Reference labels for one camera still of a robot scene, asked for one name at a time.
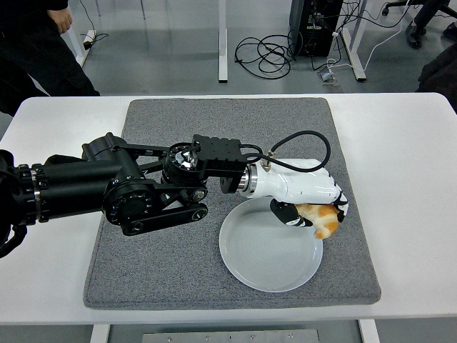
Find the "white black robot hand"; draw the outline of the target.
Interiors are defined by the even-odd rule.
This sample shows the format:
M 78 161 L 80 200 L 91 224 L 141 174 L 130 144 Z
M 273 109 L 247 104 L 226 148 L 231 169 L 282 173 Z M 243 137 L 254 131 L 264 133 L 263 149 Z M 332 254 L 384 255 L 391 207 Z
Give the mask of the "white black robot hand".
M 346 218 L 348 200 L 329 172 L 295 171 L 261 162 L 251 167 L 248 198 L 271 197 L 270 209 L 280 222 L 294 227 L 313 227 L 315 237 L 331 236 Z

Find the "person's hand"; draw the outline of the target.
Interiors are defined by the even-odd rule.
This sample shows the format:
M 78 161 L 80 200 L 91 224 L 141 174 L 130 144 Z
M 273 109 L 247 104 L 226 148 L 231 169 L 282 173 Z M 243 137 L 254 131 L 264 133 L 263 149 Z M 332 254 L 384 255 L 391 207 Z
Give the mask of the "person's hand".
M 71 28 L 73 18 L 68 7 L 60 10 L 47 10 L 46 12 L 55 23 L 59 34 L 64 34 Z

